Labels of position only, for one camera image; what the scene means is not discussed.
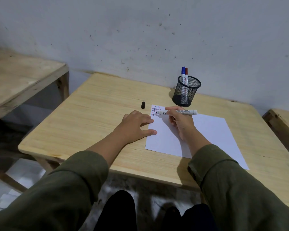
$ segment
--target black pants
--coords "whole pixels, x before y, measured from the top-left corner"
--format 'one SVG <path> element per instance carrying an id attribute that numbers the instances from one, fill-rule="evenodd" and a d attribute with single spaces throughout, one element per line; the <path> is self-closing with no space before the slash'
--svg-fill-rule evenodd
<path id="1" fill-rule="evenodd" d="M 137 230 L 136 210 L 133 197 L 120 190 L 106 202 L 94 231 Z M 214 218 L 206 204 L 198 204 L 187 209 L 183 216 L 176 207 L 166 211 L 162 231 L 171 230 L 217 230 Z"/>

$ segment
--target person's left hand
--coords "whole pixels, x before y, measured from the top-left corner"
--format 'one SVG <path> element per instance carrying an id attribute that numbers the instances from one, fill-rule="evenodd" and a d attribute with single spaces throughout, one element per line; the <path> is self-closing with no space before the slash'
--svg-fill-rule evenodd
<path id="1" fill-rule="evenodd" d="M 154 122 L 151 116 L 134 110 L 125 114 L 122 122 L 114 129 L 113 133 L 123 138 L 126 143 L 132 143 L 150 135 L 156 135 L 156 130 L 141 130 L 142 124 Z"/>

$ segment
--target table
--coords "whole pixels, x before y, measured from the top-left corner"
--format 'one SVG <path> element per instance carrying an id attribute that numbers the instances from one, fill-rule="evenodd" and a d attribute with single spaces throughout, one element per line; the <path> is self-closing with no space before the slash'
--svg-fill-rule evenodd
<path id="1" fill-rule="evenodd" d="M 54 81 L 57 82 L 62 99 L 66 99 L 69 96 L 68 72 L 65 63 L 0 50 L 0 118 Z M 46 166 L 58 166 L 57 162 L 54 165 L 44 158 L 37 157 L 36 160 Z M 1 169 L 0 180 L 18 191 L 26 190 Z"/>
<path id="2" fill-rule="evenodd" d="M 289 151 L 289 111 L 270 109 L 263 119 Z"/>
<path id="3" fill-rule="evenodd" d="M 19 145 L 33 156 L 63 161 L 107 136 L 133 110 L 173 106 L 173 89 L 95 73 Z M 146 102 L 141 109 L 142 101 Z M 225 118 L 255 178 L 289 206 L 289 153 L 249 104 L 196 94 L 190 109 Z M 146 138 L 122 149 L 110 170 L 189 189 L 189 159 L 145 149 Z"/>

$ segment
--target pen holder rim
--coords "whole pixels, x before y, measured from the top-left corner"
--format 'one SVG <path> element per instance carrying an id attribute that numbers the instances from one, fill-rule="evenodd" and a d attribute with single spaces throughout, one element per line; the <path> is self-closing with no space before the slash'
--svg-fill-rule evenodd
<path id="1" fill-rule="evenodd" d="M 184 86 L 184 87 L 188 87 L 188 88 L 191 88 L 191 89 L 195 89 L 195 88 L 199 88 L 199 87 L 201 87 L 201 82 L 199 81 L 199 79 L 197 79 L 197 78 L 195 78 L 195 77 L 192 77 L 192 76 L 188 76 L 188 77 L 191 77 L 191 78 L 193 78 L 193 79 L 195 79 L 195 80 L 197 80 L 198 82 L 199 82 L 199 86 L 197 86 L 197 87 L 191 87 L 191 86 L 187 86 L 187 85 L 185 85 L 184 83 L 182 83 L 181 81 L 180 81 L 180 78 L 181 78 L 182 76 L 179 76 L 178 77 L 178 82 L 182 85 L 182 86 Z"/>

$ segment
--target olive green sleeve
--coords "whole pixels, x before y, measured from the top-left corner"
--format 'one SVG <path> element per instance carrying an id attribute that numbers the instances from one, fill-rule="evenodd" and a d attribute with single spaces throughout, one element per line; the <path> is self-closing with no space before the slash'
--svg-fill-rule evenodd
<path id="1" fill-rule="evenodd" d="M 88 216 L 108 175 L 105 159 L 80 151 L 0 211 L 0 230 L 73 230 Z"/>
<path id="2" fill-rule="evenodd" d="M 216 145 L 189 162 L 222 230 L 289 230 L 289 207 Z"/>

